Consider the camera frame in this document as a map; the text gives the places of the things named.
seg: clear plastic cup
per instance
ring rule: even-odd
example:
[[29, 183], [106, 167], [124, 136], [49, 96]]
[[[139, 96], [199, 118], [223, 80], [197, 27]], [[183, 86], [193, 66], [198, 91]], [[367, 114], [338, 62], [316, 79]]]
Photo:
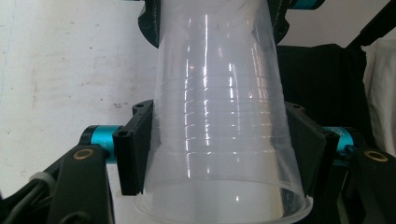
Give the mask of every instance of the clear plastic cup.
[[305, 198], [262, 0], [166, 0], [143, 197], [159, 223], [291, 223]]

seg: screw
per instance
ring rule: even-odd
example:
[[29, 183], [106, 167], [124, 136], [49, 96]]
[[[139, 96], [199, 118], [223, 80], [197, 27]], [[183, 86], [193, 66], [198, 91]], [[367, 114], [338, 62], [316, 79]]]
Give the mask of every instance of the screw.
[[73, 158], [74, 158], [75, 160], [82, 161], [82, 160], [85, 160], [85, 159], [89, 158], [90, 156], [92, 156], [93, 153], [94, 153], [93, 149], [84, 148], [84, 149], [82, 149], [82, 150], [77, 151], [77, 152], [73, 155]]

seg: black cable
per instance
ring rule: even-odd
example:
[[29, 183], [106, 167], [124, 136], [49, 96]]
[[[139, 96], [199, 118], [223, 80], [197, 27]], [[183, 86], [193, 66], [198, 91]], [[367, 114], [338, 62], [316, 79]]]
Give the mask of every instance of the black cable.
[[38, 180], [34, 179], [19, 189], [13, 195], [4, 199], [4, 204], [11, 210], [15, 205], [18, 204], [32, 189], [37, 185]]
[[16, 223], [20, 215], [25, 209], [33, 203], [39, 196], [41, 196], [47, 189], [47, 185], [44, 182], [38, 182], [35, 187], [17, 204], [12, 208], [9, 216], [4, 220], [2, 224], [13, 224]]

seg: white background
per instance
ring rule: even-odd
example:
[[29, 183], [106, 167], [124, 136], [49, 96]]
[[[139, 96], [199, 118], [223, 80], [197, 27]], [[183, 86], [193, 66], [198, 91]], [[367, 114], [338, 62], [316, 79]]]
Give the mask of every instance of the white background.
[[[290, 10], [283, 45], [345, 47], [387, 0], [327, 0]], [[0, 2], [0, 190], [9, 196], [73, 147], [93, 124], [125, 124], [153, 98], [157, 50], [141, 35], [144, 2]], [[396, 38], [396, 31], [386, 38]], [[118, 223], [133, 223], [109, 166]]]

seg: brass screw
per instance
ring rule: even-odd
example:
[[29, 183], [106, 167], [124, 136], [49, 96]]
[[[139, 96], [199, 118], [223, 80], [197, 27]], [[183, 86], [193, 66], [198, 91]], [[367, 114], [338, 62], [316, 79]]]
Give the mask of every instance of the brass screw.
[[365, 151], [364, 155], [374, 161], [388, 161], [388, 157], [377, 151]]
[[75, 160], [82, 161], [82, 160], [85, 160], [85, 159], [89, 158], [90, 156], [92, 156], [93, 153], [94, 153], [93, 149], [84, 148], [84, 149], [82, 149], [82, 150], [77, 151], [77, 152], [73, 155], [73, 158], [74, 158]]

